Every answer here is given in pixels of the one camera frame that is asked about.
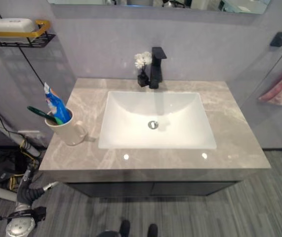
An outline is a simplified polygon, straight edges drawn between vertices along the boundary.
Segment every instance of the white flower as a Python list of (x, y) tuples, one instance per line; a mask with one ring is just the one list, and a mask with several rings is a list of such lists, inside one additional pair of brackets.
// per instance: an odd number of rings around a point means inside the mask
[(137, 53), (137, 54), (135, 54), (134, 55), (134, 59), (142, 59), (143, 58), (143, 56), (142, 56), (142, 54), (141, 53)]
[(136, 59), (135, 66), (137, 69), (141, 69), (145, 65), (152, 63), (152, 54), (150, 52), (138, 53), (134, 58)]
[(137, 69), (141, 69), (144, 66), (144, 60), (143, 59), (136, 59), (135, 66)]
[(152, 57), (151, 57), (151, 56), (150, 56), (150, 57), (145, 56), (145, 57), (144, 57), (144, 63), (145, 63), (146, 65), (150, 65), (150, 64), (152, 63)]

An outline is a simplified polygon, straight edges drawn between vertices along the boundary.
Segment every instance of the mirror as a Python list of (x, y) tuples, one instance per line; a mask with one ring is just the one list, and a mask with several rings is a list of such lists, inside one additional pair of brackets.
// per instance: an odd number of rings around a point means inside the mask
[(270, 0), (48, 0), (53, 4), (88, 4), (191, 8), (208, 11), (263, 14)]

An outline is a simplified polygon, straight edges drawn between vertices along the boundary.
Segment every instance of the white soap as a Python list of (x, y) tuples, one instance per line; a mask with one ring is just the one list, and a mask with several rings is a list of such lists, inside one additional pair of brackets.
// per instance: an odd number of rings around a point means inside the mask
[[(36, 26), (27, 18), (3, 18), (0, 19), (0, 32), (33, 32)], [(1, 42), (23, 42), (28, 40), (22, 37), (0, 37)]]

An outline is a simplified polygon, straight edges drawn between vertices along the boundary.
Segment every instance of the small vase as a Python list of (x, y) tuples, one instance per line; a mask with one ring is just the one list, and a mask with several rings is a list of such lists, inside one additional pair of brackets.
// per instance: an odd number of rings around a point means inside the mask
[(149, 77), (146, 75), (144, 70), (142, 70), (141, 74), (137, 76), (137, 82), (141, 87), (147, 86), (149, 84)]

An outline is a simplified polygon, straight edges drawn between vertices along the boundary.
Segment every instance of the vanity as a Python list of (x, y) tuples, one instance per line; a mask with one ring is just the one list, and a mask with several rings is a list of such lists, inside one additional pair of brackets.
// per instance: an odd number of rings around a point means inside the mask
[(88, 135), (54, 134), (40, 170), (91, 197), (205, 196), (271, 168), (223, 81), (79, 78), (67, 107)]

